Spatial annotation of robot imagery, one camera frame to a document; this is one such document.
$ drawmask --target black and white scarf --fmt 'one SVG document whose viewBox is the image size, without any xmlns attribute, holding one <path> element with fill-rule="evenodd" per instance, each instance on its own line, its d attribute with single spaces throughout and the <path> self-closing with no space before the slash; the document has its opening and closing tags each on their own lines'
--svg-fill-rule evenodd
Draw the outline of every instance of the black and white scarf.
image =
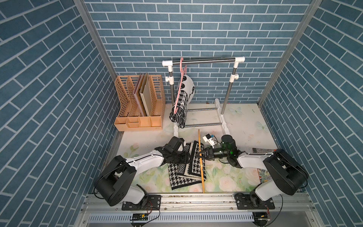
<svg viewBox="0 0 363 227">
<path fill-rule="evenodd" d="M 193 143 L 187 143 L 184 146 L 183 151 L 188 151 L 190 153 L 191 160 L 187 164 L 168 164 L 170 186 L 172 190 L 202 183 L 200 161 L 199 157 L 196 155 L 196 153 L 198 153 L 198 150 L 198 141 L 194 141 Z M 202 160 L 202 164 L 203 172 L 205 173 L 204 159 Z"/>
<path fill-rule="evenodd" d="M 184 75 L 183 81 L 181 83 L 179 100 L 176 100 L 176 107 L 178 108 L 178 110 L 176 111 L 176 114 L 174 114 L 175 103 L 173 103 L 173 107 L 171 108 L 171 113 L 169 116 L 170 120 L 172 122 L 178 122 L 181 128 L 185 127 L 185 121 L 187 120 L 188 104 L 194 96 L 194 89 L 195 87 L 192 79 L 188 75 Z"/>
</svg>

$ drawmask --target aluminum rail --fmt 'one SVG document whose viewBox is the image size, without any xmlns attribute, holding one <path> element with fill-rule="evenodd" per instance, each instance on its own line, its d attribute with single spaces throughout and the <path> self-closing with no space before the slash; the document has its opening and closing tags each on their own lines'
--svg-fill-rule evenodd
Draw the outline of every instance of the aluminum rail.
<svg viewBox="0 0 363 227">
<path fill-rule="evenodd" d="M 161 195 L 161 212 L 240 212 L 240 211 L 266 211 L 266 210 L 238 210 L 234 199 L 235 192 L 220 193 L 150 193 L 151 195 Z M 282 195 L 284 204 L 282 211 L 315 211 L 315 207 L 306 192 L 297 192 L 294 195 Z M 272 198 L 275 209 L 281 207 L 281 196 Z M 96 198 L 93 194 L 88 194 L 81 208 L 80 213 L 110 213 L 123 211 L 122 203 L 110 207 L 105 200 Z"/>
</svg>

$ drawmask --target clothes rack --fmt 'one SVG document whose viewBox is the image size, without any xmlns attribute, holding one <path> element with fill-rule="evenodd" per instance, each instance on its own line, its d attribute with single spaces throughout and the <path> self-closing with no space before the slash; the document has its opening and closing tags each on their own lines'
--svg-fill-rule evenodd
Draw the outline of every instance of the clothes rack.
<svg viewBox="0 0 363 227">
<path fill-rule="evenodd" d="M 227 88 L 227 93 L 224 99 L 223 106 L 221 108 L 219 99 L 216 98 L 214 104 L 215 108 L 204 108 L 204 109 L 191 109 L 188 111 L 203 111 L 203 110 L 216 110 L 218 114 L 219 121 L 218 123 L 206 123 L 206 124 L 195 124 L 195 125 L 186 125 L 185 127 L 200 127 L 200 126 L 211 126 L 211 125 L 221 125 L 222 131 L 224 134 L 229 134 L 229 129 L 227 128 L 227 124 L 224 120 L 224 111 L 227 106 L 229 94 L 232 89 L 232 85 L 234 80 L 239 78 L 239 75 L 236 73 L 238 64 L 245 61 L 245 57 L 226 57 L 226 58 L 211 58 L 211 59 L 196 59 L 196 60 L 184 60 L 182 64 L 201 64 L 201 63 L 221 63 L 221 62 L 234 62 L 233 70 L 231 76 L 229 78 L 229 84 Z M 162 61 L 162 65 L 164 67 L 168 67 L 169 76 L 165 78 L 166 82 L 169 82 L 170 91 L 171 91 L 171 101 L 175 103 L 175 94 L 174 94 L 174 76 L 173 76 L 173 65 L 180 65 L 180 61 Z M 178 133 L 178 124 L 174 122 L 174 136 L 179 137 Z"/>
</svg>

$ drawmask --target wooden stick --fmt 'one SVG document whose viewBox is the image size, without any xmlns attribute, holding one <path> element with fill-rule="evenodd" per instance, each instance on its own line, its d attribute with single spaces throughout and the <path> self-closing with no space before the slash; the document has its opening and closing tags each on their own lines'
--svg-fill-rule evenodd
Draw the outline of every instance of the wooden stick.
<svg viewBox="0 0 363 227">
<path fill-rule="evenodd" d="M 198 141 L 199 141 L 199 152 L 200 150 L 200 129 L 198 129 Z M 202 176 L 202 187 L 203 187 L 203 193 L 205 193 L 205 189 L 204 189 L 204 173 L 203 173 L 203 162 L 202 162 L 202 158 L 199 159 L 200 161 L 200 174 Z"/>
</svg>

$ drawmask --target blue brick wallpaper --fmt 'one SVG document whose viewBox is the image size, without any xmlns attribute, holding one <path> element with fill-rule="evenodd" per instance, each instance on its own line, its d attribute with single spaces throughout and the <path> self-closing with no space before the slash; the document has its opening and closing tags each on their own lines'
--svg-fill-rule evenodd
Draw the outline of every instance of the blue brick wallpaper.
<svg viewBox="0 0 363 227">
<path fill-rule="evenodd" d="M 326 226 L 363 220 L 363 1 L 323 0 L 262 106 Z"/>
<path fill-rule="evenodd" d="M 0 1 L 0 226 L 73 225 L 117 111 L 72 0 Z"/>
<path fill-rule="evenodd" d="M 163 60 L 239 57 L 230 102 L 256 103 L 310 0 L 85 0 L 118 75 L 165 75 Z M 193 102 L 224 100 L 232 64 L 189 65 Z M 175 80 L 180 71 L 175 67 Z M 165 86 L 167 101 L 170 87 Z"/>
</svg>

